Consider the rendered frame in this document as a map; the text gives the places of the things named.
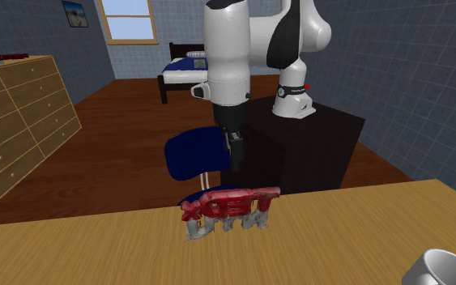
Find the framed wall picture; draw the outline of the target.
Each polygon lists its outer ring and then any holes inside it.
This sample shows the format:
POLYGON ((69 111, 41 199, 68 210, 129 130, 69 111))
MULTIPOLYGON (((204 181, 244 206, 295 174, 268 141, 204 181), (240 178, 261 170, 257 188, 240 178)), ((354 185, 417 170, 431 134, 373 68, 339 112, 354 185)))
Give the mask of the framed wall picture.
POLYGON ((70 2, 62 0, 63 9, 66 12, 69 25, 72 28, 87 28, 88 22, 83 9, 83 5, 80 3, 70 2))

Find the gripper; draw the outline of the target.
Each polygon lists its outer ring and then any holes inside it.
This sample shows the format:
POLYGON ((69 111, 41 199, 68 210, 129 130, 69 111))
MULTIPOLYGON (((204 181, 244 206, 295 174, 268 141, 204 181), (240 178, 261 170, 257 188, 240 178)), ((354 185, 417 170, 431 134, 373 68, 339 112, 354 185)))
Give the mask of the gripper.
POLYGON ((215 122, 223 131, 225 147, 230 155, 231 169, 239 172, 244 159, 244 140, 240 127, 245 118, 245 104, 222 106, 213 104, 215 122))

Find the grey cup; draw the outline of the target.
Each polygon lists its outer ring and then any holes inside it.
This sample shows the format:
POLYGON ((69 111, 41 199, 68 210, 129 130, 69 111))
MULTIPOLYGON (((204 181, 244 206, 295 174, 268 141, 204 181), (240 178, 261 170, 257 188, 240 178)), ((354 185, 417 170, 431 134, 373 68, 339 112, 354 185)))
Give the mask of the grey cup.
POLYGON ((427 249, 402 277, 402 285, 456 285, 456 254, 427 249))

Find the wooden framed window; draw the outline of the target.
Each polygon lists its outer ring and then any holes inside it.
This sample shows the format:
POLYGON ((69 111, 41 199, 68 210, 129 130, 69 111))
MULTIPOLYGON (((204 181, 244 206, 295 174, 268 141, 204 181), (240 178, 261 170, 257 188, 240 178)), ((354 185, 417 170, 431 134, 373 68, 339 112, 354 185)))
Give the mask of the wooden framed window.
POLYGON ((157 45, 151 0, 97 0, 108 45, 157 45))

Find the blue office chair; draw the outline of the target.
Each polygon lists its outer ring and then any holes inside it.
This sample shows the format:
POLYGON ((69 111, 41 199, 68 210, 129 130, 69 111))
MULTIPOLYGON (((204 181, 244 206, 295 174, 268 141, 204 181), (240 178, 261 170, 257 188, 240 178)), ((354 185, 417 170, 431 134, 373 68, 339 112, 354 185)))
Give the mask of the blue office chair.
POLYGON ((207 179, 209 172, 231 169, 230 155, 219 126, 204 126, 171 137, 164 146, 170 176, 188 181, 196 176, 207 179))

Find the wooden chest of drawers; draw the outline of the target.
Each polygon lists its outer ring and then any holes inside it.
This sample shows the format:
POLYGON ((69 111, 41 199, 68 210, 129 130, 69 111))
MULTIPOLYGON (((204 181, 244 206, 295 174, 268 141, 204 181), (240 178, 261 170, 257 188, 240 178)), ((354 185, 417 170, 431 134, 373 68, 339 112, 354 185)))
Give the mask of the wooden chest of drawers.
POLYGON ((51 55, 0 62, 0 200, 82 128, 51 55))

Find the bed with blue cover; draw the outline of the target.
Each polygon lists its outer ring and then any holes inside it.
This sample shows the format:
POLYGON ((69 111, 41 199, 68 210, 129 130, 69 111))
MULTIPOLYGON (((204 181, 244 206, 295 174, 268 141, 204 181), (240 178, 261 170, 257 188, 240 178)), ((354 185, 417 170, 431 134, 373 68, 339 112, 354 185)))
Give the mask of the bed with blue cover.
POLYGON ((168 103, 168 91, 183 91, 207 80, 206 58, 188 57, 203 52, 204 44, 168 44, 171 62, 157 75, 162 104, 168 103))

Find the red and grey letter sign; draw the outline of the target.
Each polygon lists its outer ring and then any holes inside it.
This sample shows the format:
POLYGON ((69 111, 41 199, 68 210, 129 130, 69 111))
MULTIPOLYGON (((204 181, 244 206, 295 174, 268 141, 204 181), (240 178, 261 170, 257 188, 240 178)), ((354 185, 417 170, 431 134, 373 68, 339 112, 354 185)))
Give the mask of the red and grey letter sign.
POLYGON ((223 223, 223 230, 232 230, 241 220, 243 229, 257 225, 267 228, 271 201, 281 194, 280 187, 259 189, 227 189, 217 187, 199 191, 184 198, 178 206, 184 211, 187 240, 197 240, 215 230, 215 223, 223 223))

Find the black robot stand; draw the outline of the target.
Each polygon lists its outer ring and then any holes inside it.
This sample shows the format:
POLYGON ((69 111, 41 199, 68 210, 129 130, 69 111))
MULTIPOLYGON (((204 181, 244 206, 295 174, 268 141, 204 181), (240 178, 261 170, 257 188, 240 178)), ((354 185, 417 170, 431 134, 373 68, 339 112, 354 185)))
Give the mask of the black robot stand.
POLYGON ((244 160, 238 172, 220 173, 223 185, 278 186, 282 194, 338 189, 364 126, 364 119, 322 104, 302 119, 273 114, 273 96, 245 106, 240 132, 244 160))

